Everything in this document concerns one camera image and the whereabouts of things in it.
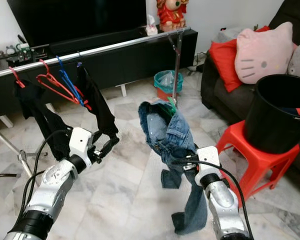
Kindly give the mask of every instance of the metal rack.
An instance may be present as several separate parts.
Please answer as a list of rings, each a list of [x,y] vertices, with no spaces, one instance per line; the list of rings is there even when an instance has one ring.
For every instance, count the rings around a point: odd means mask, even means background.
[[[12,152],[14,152],[17,155],[18,160],[22,164],[26,174],[30,177],[32,177],[33,172],[30,170],[28,165],[28,157],[36,156],[36,153],[26,153],[24,150],[19,150],[16,146],[14,146],[8,139],[6,139],[4,136],[0,134],[0,141],[3,142]]]
[[[168,38],[171,45],[172,45],[172,47],[173,47],[173,50],[175,51],[175,54],[176,54],[175,68],[174,68],[174,79],[175,79],[175,81],[174,81],[174,85],[173,85],[172,98],[174,100],[175,106],[177,106],[177,104],[178,104],[178,102],[177,102],[177,85],[178,85],[178,75],[179,75],[179,68],[180,68],[180,57],[181,57],[181,46],[182,46],[183,33],[186,30],[190,30],[190,29],[191,29],[190,27],[184,27],[184,28],[180,28],[180,29],[177,29],[177,30],[174,30],[174,31],[162,32],[162,33],[159,33],[157,35],[146,36],[146,37],[142,37],[142,38],[138,38],[138,39],[134,39],[134,40],[124,41],[124,42],[120,42],[120,43],[116,43],[116,44],[112,44],[112,45],[108,45],[108,46],[102,46],[102,47],[98,47],[98,48],[94,48],[94,49],[90,49],[90,50],[85,50],[85,51],[81,51],[81,52],[77,52],[77,53],[72,53],[72,54],[60,56],[59,59],[62,60],[63,62],[66,62],[66,61],[70,61],[70,60],[73,60],[73,59],[81,59],[82,57],[96,55],[96,54],[100,54],[100,53],[104,53],[104,52],[107,52],[107,51],[132,46],[132,45],[136,45],[136,44],[141,44],[141,43],[151,41],[151,40],[156,40],[156,39],[161,39],[161,38]],[[175,46],[173,40],[171,39],[171,36],[176,35],[176,34],[178,35],[178,38],[177,38],[177,44]],[[59,60],[55,57],[55,58],[45,60],[44,62],[47,65],[52,65],[52,64],[57,64],[59,62]],[[26,70],[41,67],[43,65],[44,64],[42,62],[38,61],[38,62],[34,62],[34,63],[30,63],[30,64],[15,67],[14,71],[16,71],[17,73],[20,73],[20,72],[23,72],[23,71],[26,71]],[[0,77],[10,75],[10,74],[12,74],[12,72],[9,69],[0,71]],[[29,169],[29,166],[27,164],[27,156],[28,157],[33,156],[35,153],[26,154],[25,151],[17,149],[11,142],[9,142],[1,134],[0,134],[0,141],[2,141],[5,145],[7,145],[13,152],[15,152],[18,155],[18,159],[21,162],[24,170],[26,171],[28,176],[31,177],[32,172]]]

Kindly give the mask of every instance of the sofa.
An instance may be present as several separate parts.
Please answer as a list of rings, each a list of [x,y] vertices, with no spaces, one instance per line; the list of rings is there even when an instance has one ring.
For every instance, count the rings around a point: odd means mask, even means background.
[[[285,0],[277,14],[269,24],[275,29],[284,22],[293,24],[292,40],[300,45],[300,0]],[[215,109],[229,124],[234,124],[246,118],[254,98],[254,85],[243,84],[227,92],[217,68],[207,52],[201,81],[201,101],[208,109]],[[300,170],[300,153],[294,161],[294,166]]]

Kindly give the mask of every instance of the blue hanger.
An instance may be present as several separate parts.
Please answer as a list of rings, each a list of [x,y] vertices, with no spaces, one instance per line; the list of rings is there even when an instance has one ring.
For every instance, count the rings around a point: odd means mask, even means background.
[[[65,84],[67,85],[67,87],[69,88],[69,90],[73,93],[73,95],[78,99],[79,103],[81,104],[81,106],[84,106],[84,102],[80,96],[80,94],[78,93],[78,91],[76,90],[76,87],[74,86],[74,84],[72,83],[72,81],[70,80],[64,65],[61,61],[61,59],[58,56],[55,56],[60,64],[61,69],[59,70],[59,74],[62,78],[62,80],[65,82]]]

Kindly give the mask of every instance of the television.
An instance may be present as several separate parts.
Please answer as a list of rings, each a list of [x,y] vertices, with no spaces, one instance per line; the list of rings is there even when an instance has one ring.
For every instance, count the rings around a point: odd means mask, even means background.
[[[30,47],[143,27],[146,0],[7,0]]]

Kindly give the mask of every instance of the red hanger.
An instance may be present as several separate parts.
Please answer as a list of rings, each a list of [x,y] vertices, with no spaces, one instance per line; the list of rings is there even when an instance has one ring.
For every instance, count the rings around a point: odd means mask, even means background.
[[[79,88],[77,88],[76,86],[74,86],[74,87],[75,87],[76,91],[80,94],[80,96],[81,96],[82,99],[83,99],[83,98],[84,98],[84,94],[80,91]],[[85,101],[83,102],[84,106],[85,106],[87,109],[89,109],[89,110],[91,111],[91,110],[92,110],[92,107],[91,107],[88,103],[89,103],[88,100],[85,100]]]
[[[9,67],[9,69],[11,70],[11,72],[13,73],[13,75],[15,76],[16,78],[16,83],[20,86],[20,88],[24,89],[26,86],[23,84],[22,81],[20,81],[19,79],[19,76],[18,74],[16,73],[16,71],[12,68],[12,67]]]
[[[60,82],[58,82],[58,80],[50,73],[49,67],[45,63],[45,61],[43,61],[42,59],[40,59],[39,61],[42,62],[43,65],[45,66],[46,74],[39,74],[38,76],[36,76],[36,79],[38,80],[38,82],[40,84],[42,84],[43,86],[45,86],[46,88],[50,89],[51,91],[55,92],[56,94],[59,94],[61,97],[64,97],[65,99],[67,99],[75,104],[80,104],[78,99],[64,85],[62,85]],[[69,94],[69,96],[62,94],[62,93],[58,92],[57,90],[55,90],[54,88],[50,87],[49,85],[45,84],[44,82],[42,82],[41,78],[48,79],[48,81],[50,83],[52,83],[53,85],[55,85],[56,87],[62,88],[63,90],[65,90]]]

